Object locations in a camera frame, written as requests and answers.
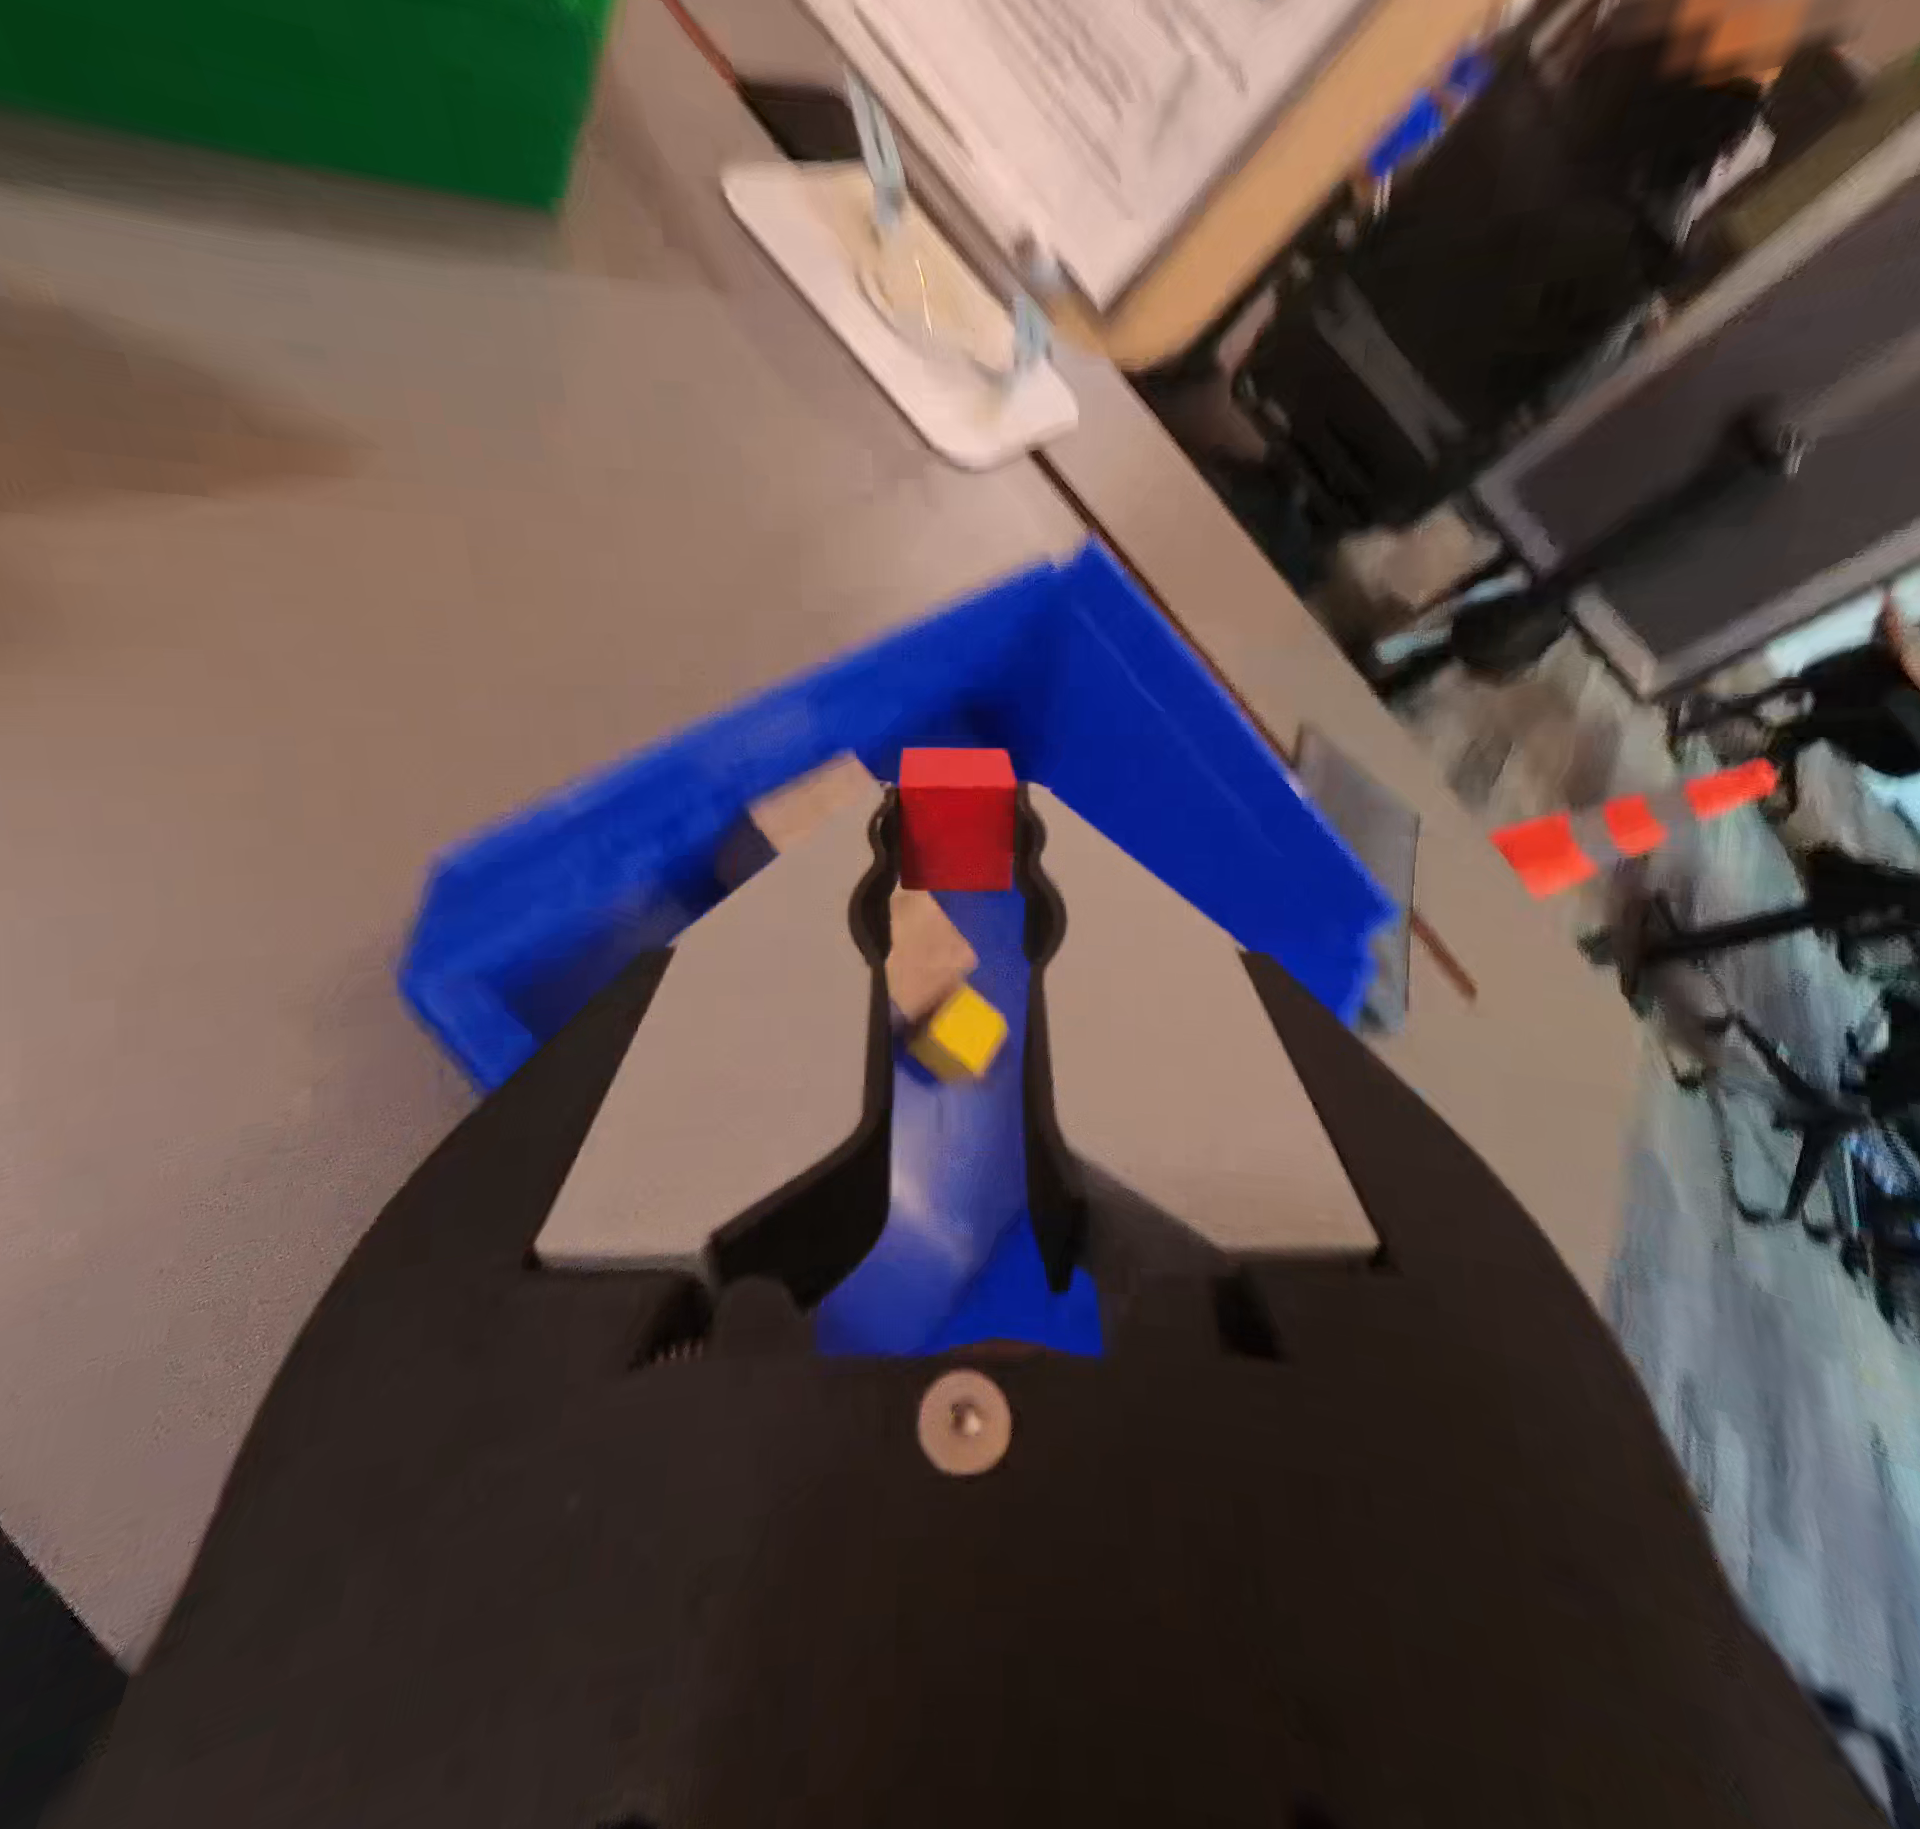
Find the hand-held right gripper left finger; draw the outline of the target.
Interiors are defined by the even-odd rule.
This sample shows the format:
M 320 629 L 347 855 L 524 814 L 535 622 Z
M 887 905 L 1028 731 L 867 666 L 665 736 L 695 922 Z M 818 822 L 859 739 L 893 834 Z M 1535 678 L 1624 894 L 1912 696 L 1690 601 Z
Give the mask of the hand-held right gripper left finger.
M 667 949 L 541 1225 L 541 1266 L 710 1266 L 725 1220 L 834 1154 L 867 1107 L 877 788 L 825 808 Z

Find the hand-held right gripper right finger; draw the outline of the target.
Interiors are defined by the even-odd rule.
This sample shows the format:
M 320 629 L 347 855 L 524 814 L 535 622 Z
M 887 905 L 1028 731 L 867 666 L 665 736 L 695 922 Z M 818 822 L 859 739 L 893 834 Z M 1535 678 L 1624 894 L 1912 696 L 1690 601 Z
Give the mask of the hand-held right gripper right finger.
M 1040 962 L 1067 1152 L 1231 1256 L 1372 1256 L 1376 1225 L 1259 1009 L 1241 945 L 1052 788 Z

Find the medium wooden cube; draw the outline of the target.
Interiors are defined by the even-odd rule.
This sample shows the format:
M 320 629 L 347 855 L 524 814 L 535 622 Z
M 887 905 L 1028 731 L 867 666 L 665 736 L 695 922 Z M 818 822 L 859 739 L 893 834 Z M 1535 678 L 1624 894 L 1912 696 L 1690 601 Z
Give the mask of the medium wooden cube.
M 964 931 L 944 916 L 935 894 L 896 884 L 887 896 L 887 953 L 885 953 L 885 989 L 887 989 L 887 1011 L 893 1026 L 916 1026 L 954 989 L 964 989 L 979 968 L 973 945 Z

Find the yellow cube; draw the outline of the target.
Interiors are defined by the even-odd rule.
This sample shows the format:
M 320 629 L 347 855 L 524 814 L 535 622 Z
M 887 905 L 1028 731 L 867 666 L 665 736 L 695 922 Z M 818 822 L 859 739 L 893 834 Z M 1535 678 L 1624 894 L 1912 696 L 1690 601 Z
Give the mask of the yellow cube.
M 921 1026 L 909 1029 L 909 1053 L 941 1084 L 979 1084 L 1004 1044 L 1008 1017 L 973 982 L 954 982 Z

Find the large wooden cube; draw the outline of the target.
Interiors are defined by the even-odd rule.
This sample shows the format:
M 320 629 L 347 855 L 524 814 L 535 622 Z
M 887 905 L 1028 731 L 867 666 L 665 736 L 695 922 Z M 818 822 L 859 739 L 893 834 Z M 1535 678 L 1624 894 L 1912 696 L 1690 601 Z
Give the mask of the large wooden cube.
M 834 822 L 840 812 L 867 814 L 877 801 L 877 777 L 848 755 L 830 755 L 796 777 L 761 792 L 732 822 L 710 855 L 716 884 L 732 894 L 767 867 L 776 855 L 796 850 L 810 832 Z

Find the red cube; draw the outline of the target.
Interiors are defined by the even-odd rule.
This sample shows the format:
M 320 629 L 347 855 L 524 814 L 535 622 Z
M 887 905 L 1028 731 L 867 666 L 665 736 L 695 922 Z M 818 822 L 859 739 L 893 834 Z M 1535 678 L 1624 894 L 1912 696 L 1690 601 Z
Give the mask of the red cube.
M 1008 894 L 1015 788 L 1012 755 L 996 745 L 909 745 L 896 755 L 896 884 L 916 894 Z

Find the blue plastic bin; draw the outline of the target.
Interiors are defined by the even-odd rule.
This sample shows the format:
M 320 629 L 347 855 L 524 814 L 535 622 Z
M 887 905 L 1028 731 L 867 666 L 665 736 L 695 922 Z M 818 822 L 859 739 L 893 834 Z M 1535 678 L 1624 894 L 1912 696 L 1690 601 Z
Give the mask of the blue plastic bin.
M 916 745 L 1008 749 L 1024 785 L 1361 1026 L 1406 900 L 1105 542 L 733 696 L 459 842 L 423 879 L 398 989 L 496 1088 L 716 900 L 719 832 L 749 798 L 847 749 L 893 777 Z

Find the green plastic bin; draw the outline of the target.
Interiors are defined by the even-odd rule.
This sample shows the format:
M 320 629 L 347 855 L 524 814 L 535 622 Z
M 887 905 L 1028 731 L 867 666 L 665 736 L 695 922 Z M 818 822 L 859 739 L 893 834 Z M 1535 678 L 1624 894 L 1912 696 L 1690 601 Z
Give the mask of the green plastic bin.
M 558 210 L 616 0 L 0 0 L 3 111 Z

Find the red white barrier tape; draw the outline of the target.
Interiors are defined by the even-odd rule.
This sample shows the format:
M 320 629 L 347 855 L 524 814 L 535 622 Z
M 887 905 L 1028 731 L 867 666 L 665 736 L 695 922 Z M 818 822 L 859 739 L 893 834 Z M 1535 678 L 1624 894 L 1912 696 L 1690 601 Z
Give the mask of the red white barrier tape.
M 1775 785 L 1782 771 L 1773 757 L 1745 757 L 1652 792 L 1624 792 L 1600 808 L 1568 808 L 1499 828 L 1489 832 L 1489 845 L 1517 874 L 1529 896 L 1562 896 L 1628 857 L 1656 855 L 1695 828 L 1769 801 Z

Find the white stand base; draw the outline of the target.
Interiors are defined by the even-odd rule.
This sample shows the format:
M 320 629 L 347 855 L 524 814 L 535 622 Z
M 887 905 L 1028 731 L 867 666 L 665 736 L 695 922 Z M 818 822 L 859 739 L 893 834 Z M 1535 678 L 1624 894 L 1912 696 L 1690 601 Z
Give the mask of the white stand base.
M 732 160 L 719 195 L 944 463 L 987 474 L 1081 423 L 1044 319 L 996 302 L 921 204 L 885 210 L 859 160 Z

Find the grey folding tables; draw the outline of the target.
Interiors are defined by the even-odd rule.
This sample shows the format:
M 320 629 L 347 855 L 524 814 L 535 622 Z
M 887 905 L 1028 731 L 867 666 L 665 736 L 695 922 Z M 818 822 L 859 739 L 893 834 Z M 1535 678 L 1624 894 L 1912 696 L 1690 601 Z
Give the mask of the grey folding tables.
M 1604 666 L 1672 696 L 1914 572 L 1920 121 L 1477 477 Z

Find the instruction board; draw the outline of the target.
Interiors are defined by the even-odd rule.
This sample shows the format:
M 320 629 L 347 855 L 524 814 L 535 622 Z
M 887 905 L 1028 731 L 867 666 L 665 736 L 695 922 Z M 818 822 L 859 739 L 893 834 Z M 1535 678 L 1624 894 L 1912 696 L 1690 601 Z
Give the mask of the instruction board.
M 1508 0 L 796 0 L 1117 369 L 1182 351 Z

